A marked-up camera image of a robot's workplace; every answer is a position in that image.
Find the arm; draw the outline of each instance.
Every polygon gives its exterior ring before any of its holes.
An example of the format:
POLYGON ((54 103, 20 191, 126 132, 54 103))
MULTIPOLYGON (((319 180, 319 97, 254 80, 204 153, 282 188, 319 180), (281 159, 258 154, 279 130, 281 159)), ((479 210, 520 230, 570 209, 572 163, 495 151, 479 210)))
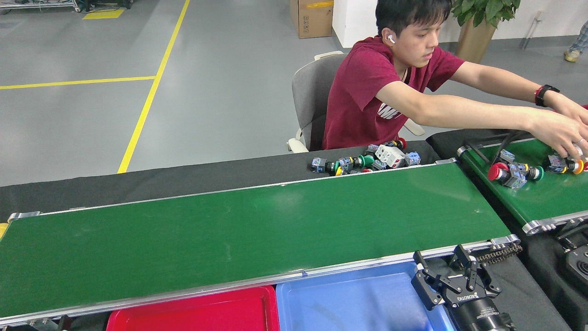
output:
MULTIPOLYGON (((521 91, 524 91, 524 87, 508 94, 514 95, 521 91)), ((588 126, 555 112, 486 104, 454 95, 427 95, 399 81, 384 86, 376 98, 421 125, 525 130, 564 157, 570 151, 572 157, 579 158, 572 142, 588 137, 588 126)), ((588 143, 583 143, 580 148, 584 155, 588 155, 588 143)))
MULTIPOLYGON (((451 80, 461 82, 478 90, 535 103, 535 91, 541 85, 531 82, 510 71, 485 65, 464 62, 453 74, 451 80)), ((588 111, 565 95, 548 91, 544 96, 545 105, 573 120, 588 125, 588 111)))

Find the potted plant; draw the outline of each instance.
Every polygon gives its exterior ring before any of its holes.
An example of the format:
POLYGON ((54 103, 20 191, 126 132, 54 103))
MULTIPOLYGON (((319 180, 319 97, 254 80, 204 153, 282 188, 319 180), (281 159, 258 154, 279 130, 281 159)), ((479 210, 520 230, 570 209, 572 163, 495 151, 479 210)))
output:
POLYGON ((462 30, 455 54, 479 63, 500 21, 515 17, 520 0, 454 0, 453 16, 462 30))

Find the red tray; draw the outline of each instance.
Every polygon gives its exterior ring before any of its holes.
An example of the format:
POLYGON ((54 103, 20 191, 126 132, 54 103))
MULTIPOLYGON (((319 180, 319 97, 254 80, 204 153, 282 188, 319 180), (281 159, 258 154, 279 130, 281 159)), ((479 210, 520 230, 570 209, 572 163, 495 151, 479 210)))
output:
POLYGON ((112 312, 106 331, 279 330, 272 286, 253 287, 112 312))

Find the blue tray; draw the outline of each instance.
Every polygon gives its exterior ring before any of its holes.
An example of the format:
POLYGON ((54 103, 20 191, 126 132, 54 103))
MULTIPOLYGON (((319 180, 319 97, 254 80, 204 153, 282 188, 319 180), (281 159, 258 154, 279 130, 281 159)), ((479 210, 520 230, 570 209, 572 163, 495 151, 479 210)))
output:
POLYGON ((410 284, 412 262, 278 284, 281 331, 455 331, 443 307, 428 311, 410 284))

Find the shoe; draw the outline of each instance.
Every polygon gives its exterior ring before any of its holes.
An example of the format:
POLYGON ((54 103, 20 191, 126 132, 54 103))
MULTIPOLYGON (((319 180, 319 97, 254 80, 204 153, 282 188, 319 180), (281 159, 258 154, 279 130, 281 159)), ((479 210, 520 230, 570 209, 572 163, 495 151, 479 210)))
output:
POLYGON ((578 51, 577 49, 574 49, 573 51, 570 52, 570 50, 568 49, 567 51, 565 51, 563 53, 563 58, 567 61, 567 62, 576 62, 578 61, 578 57, 580 56, 580 51, 578 51))

